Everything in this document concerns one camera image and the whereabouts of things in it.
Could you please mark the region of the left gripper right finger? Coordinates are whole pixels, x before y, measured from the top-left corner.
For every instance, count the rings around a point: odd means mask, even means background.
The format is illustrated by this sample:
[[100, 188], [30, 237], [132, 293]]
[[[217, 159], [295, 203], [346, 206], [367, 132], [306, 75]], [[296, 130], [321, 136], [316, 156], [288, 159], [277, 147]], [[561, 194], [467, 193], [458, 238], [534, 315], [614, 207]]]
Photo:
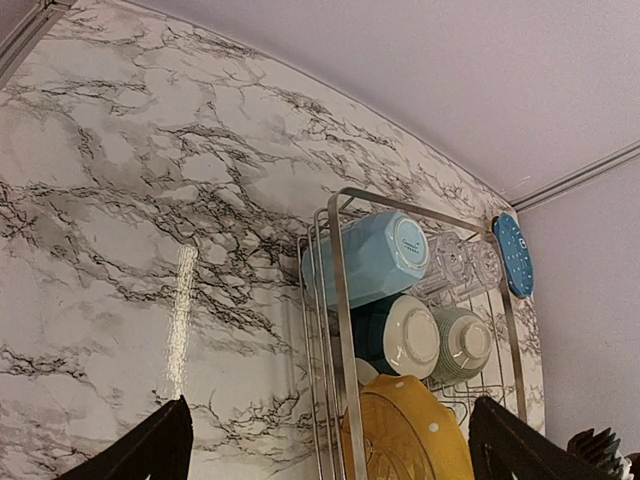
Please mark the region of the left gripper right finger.
[[475, 401], [469, 449], [477, 479], [583, 479], [585, 464], [490, 397]]

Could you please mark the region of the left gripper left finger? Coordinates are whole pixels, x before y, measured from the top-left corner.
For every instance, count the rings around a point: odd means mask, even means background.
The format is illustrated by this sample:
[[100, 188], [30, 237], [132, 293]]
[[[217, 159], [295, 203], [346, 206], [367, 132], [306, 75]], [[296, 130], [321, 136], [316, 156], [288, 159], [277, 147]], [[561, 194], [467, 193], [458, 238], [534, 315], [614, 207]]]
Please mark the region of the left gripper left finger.
[[124, 437], [70, 471], [73, 479], [186, 479], [194, 441], [184, 397], [171, 400]]

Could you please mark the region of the yellow polka dot plate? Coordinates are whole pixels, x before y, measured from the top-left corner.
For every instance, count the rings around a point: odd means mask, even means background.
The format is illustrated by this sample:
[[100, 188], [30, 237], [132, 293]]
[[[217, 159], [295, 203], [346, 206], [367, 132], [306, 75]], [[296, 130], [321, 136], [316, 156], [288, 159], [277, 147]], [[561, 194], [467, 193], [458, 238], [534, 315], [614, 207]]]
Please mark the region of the yellow polka dot plate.
[[370, 479], [472, 479], [454, 413], [416, 377], [379, 375], [360, 391]]

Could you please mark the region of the blue polka dot plate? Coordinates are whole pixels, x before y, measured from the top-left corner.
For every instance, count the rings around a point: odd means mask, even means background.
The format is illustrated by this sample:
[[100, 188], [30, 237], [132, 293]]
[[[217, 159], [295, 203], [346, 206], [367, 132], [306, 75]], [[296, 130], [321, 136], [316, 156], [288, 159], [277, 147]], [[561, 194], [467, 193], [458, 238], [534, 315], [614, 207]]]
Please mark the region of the blue polka dot plate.
[[534, 267], [527, 242], [520, 226], [509, 214], [502, 213], [492, 224], [507, 278], [513, 295], [527, 298], [534, 291]]

